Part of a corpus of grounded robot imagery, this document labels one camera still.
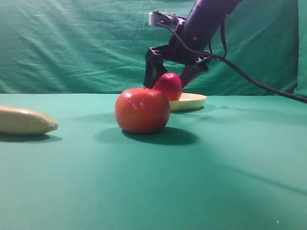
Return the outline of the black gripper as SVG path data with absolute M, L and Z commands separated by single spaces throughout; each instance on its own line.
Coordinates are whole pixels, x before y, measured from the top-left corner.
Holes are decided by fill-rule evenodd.
M 182 87 L 186 87 L 201 74 L 208 71 L 210 57 L 189 51 L 174 36 L 166 45 L 150 47 L 145 55 L 145 77 L 143 86 L 151 89 L 160 77 L 167 73 L 164 61 L 185 65 L 180 74 Z

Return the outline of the dark robot arm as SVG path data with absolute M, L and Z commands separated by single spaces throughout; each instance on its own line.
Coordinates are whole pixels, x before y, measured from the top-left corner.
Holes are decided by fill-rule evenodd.
M 180 74 L 183 87 L 207 72 L 212 57 L 204 49 L 210 45 L 218 29 L 225 43 L 224 22 L 239 3 L 238 0 L 198 0 L 187 17 L 160 11 L 150 12 L 149 25 L 164 27 L 172 36 L 168 44 L 148 49 L 145 55 L 144 87 L 152 88 L 167 73 L 164 61 L 184 65 Z

